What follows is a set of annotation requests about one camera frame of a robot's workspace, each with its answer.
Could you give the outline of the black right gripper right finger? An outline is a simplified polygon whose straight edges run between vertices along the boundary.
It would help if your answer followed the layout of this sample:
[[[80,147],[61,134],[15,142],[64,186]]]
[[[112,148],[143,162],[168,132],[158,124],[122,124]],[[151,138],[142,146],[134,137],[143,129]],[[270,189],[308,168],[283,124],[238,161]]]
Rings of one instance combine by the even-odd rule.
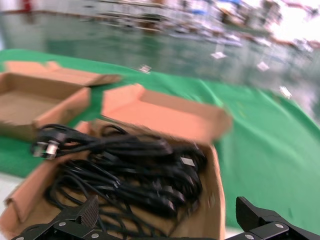
[[[320,240],[318,234],[289,223],[274,210],[254,206],[243,196],[236,198],[235,212],[243,232],[231,240]]]

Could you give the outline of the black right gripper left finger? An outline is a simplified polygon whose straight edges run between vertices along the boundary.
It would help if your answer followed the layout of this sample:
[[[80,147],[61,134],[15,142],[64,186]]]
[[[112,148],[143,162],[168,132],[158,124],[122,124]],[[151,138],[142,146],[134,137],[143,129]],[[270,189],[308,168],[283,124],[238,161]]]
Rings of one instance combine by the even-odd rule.
[[[96,195],[76,207],[63,209],[49,223],[25,228],[14,240],[111,240],[112,235],[96,230],[99,201]]]

